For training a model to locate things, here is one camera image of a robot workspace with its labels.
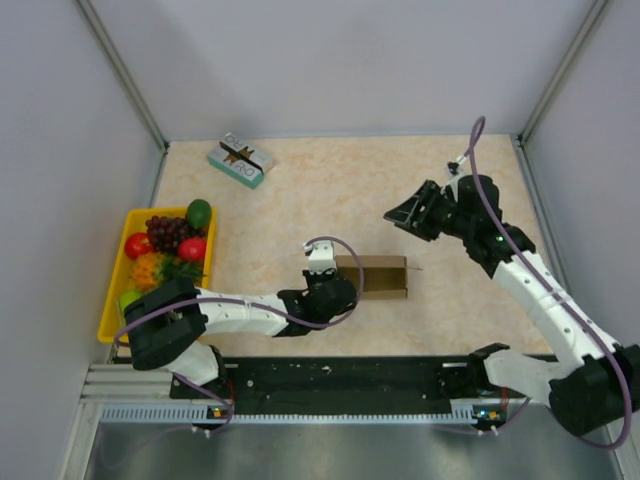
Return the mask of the brown cardboard box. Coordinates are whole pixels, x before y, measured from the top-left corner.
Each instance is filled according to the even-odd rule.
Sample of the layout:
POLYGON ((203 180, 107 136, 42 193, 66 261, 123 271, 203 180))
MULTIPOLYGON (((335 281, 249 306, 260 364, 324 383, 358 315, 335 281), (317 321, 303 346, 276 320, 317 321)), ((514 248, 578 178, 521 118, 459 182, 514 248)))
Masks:
MULTIPOLYGON (((364 285, 361 300, 399 300, 408 297, 408 272, 411 267, 406 256, 363 255, 364 285)), ((359 288, 360 271, 356 261, 348 255, 335 257, 339 273, 359 288)))

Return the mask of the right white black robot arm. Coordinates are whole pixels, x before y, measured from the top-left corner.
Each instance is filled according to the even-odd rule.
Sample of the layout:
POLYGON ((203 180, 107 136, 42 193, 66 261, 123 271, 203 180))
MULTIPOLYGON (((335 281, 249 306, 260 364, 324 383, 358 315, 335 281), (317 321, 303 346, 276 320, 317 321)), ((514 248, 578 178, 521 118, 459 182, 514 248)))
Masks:
POLYGON ((554 361, 492 344, 471 354, 466 380, 487 396, 506 387, 548 407, 560 425, 584 436, 639 410, 639 347, 599 328, 553 277, 534 243, 502 220, 500 193, 486 176, 456 185, 427 180, 385 220, 425 240, 461 240, 469 258, 508 292, 551 347, 554 361))

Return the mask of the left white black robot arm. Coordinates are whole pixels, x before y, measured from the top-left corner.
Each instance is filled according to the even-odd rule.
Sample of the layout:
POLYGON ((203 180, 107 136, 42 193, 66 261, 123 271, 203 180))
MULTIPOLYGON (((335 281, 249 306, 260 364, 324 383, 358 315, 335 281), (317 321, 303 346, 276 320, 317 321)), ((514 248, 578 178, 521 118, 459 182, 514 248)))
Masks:
POLYGON ((186 277, 171 280, 124 308, 125 331, 136 370, 166 368, 205 396, 226 387, 219 351, 200 342, 213 334, 299 337, 348 316, 359 292, 333 270, 307 276, 304 290, 241 296, 202 289, 186 277))

